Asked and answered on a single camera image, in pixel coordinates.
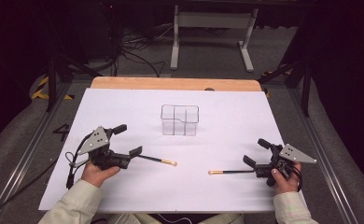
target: white paper sheet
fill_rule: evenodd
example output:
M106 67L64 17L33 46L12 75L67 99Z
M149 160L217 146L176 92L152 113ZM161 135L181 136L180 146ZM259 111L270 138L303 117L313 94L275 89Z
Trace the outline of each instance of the white paper sheet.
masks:
M196 136L162 135L162 105L196 105ZM99 125L127 131L114 135L110 148L127 154L142 146L143 155L177 161L176 167L135 158L127 170L106 180L99 206L107 213L223 213L273 210L273 188L253 174L209 175L209 170L250 170L247 155L258 164L272 153L259 138L281 144L266 96L258 91L147 91L87 89L39 210L50 210L66 193L67 151ZM80 156L83 161L87 156ZM80 178L82 168L76 174Z

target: wooden edge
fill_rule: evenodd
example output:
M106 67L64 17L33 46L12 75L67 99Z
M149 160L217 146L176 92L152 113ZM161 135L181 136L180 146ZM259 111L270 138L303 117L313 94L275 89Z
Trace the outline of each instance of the wooden edge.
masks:
M184 90L204 91L262 91L256 80L170 78L170 77L96 77L91 84L94 89L124 90Z

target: gray carpet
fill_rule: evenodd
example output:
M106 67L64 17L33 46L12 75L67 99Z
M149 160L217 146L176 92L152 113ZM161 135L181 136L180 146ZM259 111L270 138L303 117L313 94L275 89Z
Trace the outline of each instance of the gray carpet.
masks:
M255 68L255 72L251 74L246 72L237 48L237 41L244 34L238 30L229 30L224 35L213 35L205 30L197 29L181 32L179 64L176 71L169 69L172 50L172 41L169 39L156 42L143 50L135 50L133 53L155 63L154 66L158 72L161 70L161 63L157 62L165 62L161 77L257 79L264 71L272 71L277 67L295 31L294 28L255 29L248 45ZM110 71L103 71L103 73L109 75ZM135 63L123 57L119 60L118 74L154 77L154 71L147 64ZM91 84L86 77L77 76L70 85L68 94L75 95L75 99L62 100L37 146L35 156L20 186L28 183L59 156L63 147L62 134L53 133L53 131L65 123L72 125L83 92ZM300 119L300 110L294 106L291 90L279 85L283 79L284 77L278 77L271 82L272 84L265 85L270 92L268 99L280 133L286 143L309 155L314 155L314 145ZM32 136L45 116L46 108L47 100L34 99L0 134L0 194L9 177L13 175L13 170L25 149L29 146ZM357 218L357 222L353 220L350 223L364 223L364 176L331 126L315 88L312 88L309 112L310 121ZM313 218L319 223L348 223L343 220L341 210L336 204L329 182L320 166L318 164L303 165L302 173L303 193ZM51 170L11 202L0 223L37 223L43 216L42 212L37 211L37 207L50 174ZM273 224L274 214L247 214L245 223Z

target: clear acrylic box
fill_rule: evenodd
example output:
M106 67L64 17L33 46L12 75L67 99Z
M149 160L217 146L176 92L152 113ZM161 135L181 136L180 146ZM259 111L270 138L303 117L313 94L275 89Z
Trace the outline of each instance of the clear acrylic box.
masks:
M195 136L199 122L199 107L196 105L163 105L161 125L164 135Z

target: human hand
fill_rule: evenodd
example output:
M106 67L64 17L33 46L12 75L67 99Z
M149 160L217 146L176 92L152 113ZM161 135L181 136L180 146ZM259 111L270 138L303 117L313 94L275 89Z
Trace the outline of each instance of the human hand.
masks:
M117 166L111 167L107 170L101 170L100 167L95 166L91 163L91 161L89 161L84 167L81 179L93 184L97 188L100 188L106 179L117 174L119 171L120 168Z
M300 162L295 162L293 165L299 171L301 170ZM285 179L277 169L272 169L272 175L278 185L275 189L276 194L298 191L299 178L295 175L295 173L290 173L289 178Z

